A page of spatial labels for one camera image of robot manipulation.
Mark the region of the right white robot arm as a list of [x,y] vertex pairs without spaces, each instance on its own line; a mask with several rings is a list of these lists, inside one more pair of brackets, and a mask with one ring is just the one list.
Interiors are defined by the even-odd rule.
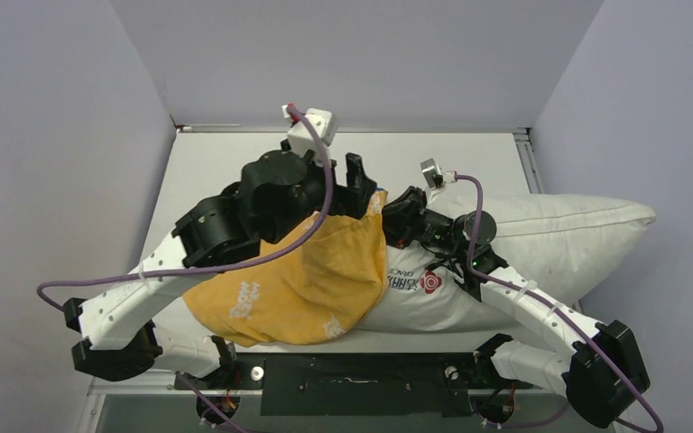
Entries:
[[606,428],[651,380],[633,331],[577,302],[641,240],[655,213],[577,195],[465,200],[410,187],[381,210],[387,300],[371,318],[404,333],[481,334],[474,374],[502,390],[553,392]]

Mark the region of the yellow and blue pillowcase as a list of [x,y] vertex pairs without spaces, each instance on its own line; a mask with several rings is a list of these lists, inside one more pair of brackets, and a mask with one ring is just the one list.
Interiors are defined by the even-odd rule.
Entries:
[[200,283],[183,295],[187,309],[211,333],[245,347],[344,335],[388,288],[386,201],[378,189],[361,219],[328,216],[291,253]]

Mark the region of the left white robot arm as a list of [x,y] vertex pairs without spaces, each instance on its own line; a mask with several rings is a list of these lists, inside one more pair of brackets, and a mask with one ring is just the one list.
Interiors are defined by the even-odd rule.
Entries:
[[66,325],[81,336],[71,349],[75,369],[120,382],[154,368],[225,386],[233,347],[218,336],[172,332],[155,316],[217,274],[260,264],[262,243],[280,242],[314,212],[363,217],[375,189],[355,153],[346,156],[345,185],[314,151],[275,150],[247,163],[237,182],[182,216],[138,268],[104,278],[94,298],[63,304]]

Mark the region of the white pillow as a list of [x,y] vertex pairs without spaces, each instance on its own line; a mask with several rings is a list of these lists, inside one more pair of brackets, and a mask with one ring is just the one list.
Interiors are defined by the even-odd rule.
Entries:
[[[617,198],[528,194],[490,197],[495,253],[567,305],[582,299],[623,262],[655,222],[646,205]],[[468,332],[512,323],[461,290],[454,274],[430,266],[434,255],[413,243],[388,247],[388,288],[357,328],[419,334]]]

